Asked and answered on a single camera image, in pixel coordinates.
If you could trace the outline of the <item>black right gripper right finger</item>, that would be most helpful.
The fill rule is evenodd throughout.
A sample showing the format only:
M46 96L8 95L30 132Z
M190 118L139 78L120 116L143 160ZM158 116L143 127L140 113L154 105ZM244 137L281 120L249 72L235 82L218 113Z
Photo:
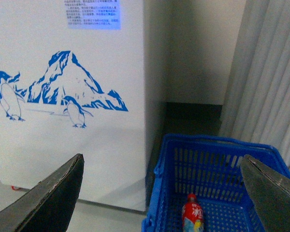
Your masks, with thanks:
M290 232L290 179L245 155L241 174L256 213L267 232Z

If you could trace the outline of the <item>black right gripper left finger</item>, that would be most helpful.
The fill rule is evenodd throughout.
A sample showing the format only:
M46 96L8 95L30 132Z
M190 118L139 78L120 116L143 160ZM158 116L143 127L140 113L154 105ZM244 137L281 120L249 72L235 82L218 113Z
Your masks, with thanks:
M84 156L76 154L0 211L0 232L65 232L79 197Z

